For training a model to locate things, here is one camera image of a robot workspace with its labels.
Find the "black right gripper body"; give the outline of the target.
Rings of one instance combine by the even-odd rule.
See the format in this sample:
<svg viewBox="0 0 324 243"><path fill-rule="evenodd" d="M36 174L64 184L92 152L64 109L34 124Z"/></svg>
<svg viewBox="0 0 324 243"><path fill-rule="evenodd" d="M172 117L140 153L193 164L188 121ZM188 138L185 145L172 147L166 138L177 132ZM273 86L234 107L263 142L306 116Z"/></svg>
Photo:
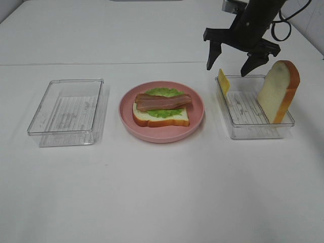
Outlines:
<svg viewBox="0 0 324 243"><path fill-rule="evenodd" d="M245 18L237 15L229 29L206 28L204 41L226 44L249 54L272 54L280 52L278 44L263 38L270 22L263 18Z"/></svg>

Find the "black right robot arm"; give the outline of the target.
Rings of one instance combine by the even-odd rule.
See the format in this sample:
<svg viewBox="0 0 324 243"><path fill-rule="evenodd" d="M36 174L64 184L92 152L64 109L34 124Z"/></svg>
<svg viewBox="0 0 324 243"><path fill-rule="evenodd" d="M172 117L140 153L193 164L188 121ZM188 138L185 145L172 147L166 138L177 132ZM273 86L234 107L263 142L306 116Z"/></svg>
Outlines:
<svg viewBox="0 0 324 243"><path fill-rule="evenodd" d="M222 10L233 13L236 17L229 29L205 29L203 39L210 42L207 70L211 70L222 53L222 44L248 54L240 71L242 77L266 64L270 54L277 56L280 52L279 45L264 39L263 35L284 3L285 1L224 1Z"/></svg>

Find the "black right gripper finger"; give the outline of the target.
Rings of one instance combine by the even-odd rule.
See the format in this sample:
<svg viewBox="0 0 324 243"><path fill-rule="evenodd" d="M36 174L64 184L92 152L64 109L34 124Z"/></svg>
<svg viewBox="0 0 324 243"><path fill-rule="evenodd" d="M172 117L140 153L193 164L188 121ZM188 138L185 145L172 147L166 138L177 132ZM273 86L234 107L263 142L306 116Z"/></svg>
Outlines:
<svg viewBox="0 0 324 243"><path fill-rule="evenodd" d="M221 53L222 53L221 43L211 40L210 48L209 48L209 56L207 60L207 70L211 70L214 62L216 61L216 59Z"/></svg>
<svg viewBox="0 0 324 243"><path fill-rule="evenodd" d="M241 68L241 76L244 77L255 68L266 64L269 61L267 53L248 53L248 59Z"/></svg>

